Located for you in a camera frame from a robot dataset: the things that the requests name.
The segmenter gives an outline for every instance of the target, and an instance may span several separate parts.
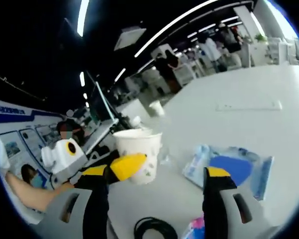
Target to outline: white desk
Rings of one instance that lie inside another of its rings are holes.
[[[215,110],[219,102],[253,104],[270,100],[279,100],[283,109]],[[163,143],[168,144],[172,155],[177,155],[180,165],[191,159],[194,148],[202,143],[241,146],[274,156],[262,204],[273,225],[284,224],[290,218],[299,205],[299,66],[253,67],[196,79],[164,109],[166,118],[152,119],[149,124],[162,129]],[[180,192],[192,203],[185,205]],[[119,239],[133,238],[134,224],[146,216],[170,222],[181,233],[199,215],[200,200],[191,183],[177,175],[170,178],[159,170],[150,185],[114,185],[109,193],[109,218]]]
[[[93,148],[109,133],[110,128],[118,122],[118,119],[115,119],[114,121],[111,119],[103,121],[97,130],[90,135],[87,142],[82,146],[82,150],[85,154],[89,154]]]

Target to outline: black ceiling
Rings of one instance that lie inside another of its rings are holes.
[[[190,44],[187,35],[235,16],[235,13],[229,7],[192,23],[191,20],[217,7],[239,1],[219,0],[195,11],[169,28],[138,58],[134,57],[160,29],[202,2],[204,1],[90,0],[84,36],[80,41],[73,39],[75,34],[62,24],[64,18],[67,18],[73,29],[76,29],[81,0],[2,0],[0,77],[6,77],[14,86],[42,100],[30,97],[2,80],[0,99],[60,113],[83,106],[83,93],[91,94],[93,84],[85,75],[86,86],[81,87],[81,71],[88,70],[93,77],[99,75],[98,81],[108,89],[123,68],[126,68],[126,72],[121,80],[149,61],[150,52],[158,44],[169,43],[171,47],[182,41]],[[247,3],[246,6],[251,9],[252,4]],[[185,27],[173,33],[185,24]],[[121,29],[131,26],[147,30],[136,44],[114,51]]]

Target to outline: person in white shirt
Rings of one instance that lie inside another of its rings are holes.
[[[201,34],[199,37],[199,47],[202,49],[205,53],[205,55],[209,58],[211,61],[216,73],[221,71],[227,71],[226,64],[221,58],[221,53],[217,49],[216,43],[208,37],[206,34]]]

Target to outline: plastic cup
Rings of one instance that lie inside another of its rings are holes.
[[[128,129],[116,132],[113,136],[120,156],[143,153],[147,160],[130,181],[146,184],[154,180],[157,169],[157,156],[161,146],[162,133],[153,134],[152,130]]]
[[[159,100],[152,102],[149,105],[149,107],[152,108],[158,116],[165,115],[165,111],[164,111],[163,107],[161,106]]]

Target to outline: face mask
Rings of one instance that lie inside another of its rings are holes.
[[[30,181],[30,184],[35,188],[42,188],[43,180],[41,176],[37,173],[34,178]]]

